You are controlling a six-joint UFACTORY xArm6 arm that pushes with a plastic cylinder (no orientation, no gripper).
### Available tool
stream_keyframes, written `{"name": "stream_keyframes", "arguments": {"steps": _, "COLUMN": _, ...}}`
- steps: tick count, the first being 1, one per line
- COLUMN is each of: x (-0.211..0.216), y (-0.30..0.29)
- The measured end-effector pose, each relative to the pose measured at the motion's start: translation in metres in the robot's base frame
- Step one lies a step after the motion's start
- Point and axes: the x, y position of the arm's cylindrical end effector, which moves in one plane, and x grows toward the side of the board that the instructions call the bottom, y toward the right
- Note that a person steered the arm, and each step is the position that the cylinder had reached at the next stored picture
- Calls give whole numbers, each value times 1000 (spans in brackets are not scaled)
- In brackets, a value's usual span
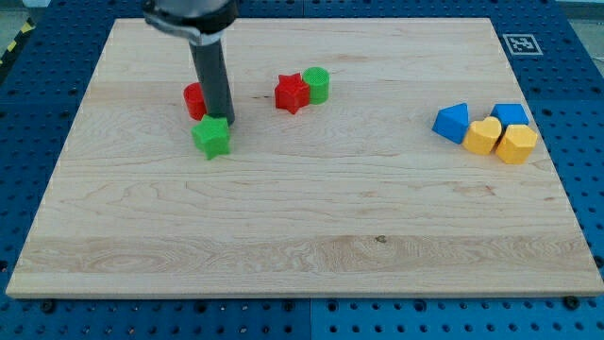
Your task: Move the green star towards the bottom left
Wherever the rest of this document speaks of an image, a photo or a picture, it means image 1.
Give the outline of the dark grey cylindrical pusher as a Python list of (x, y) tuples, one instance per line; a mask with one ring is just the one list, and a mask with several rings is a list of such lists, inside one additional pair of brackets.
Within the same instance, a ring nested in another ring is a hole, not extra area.
[(190, 50), (207, 114), (212, 118), (225, 118), (231, 126), (235, 113), (221, 38), (199, 45), (191, 43)]

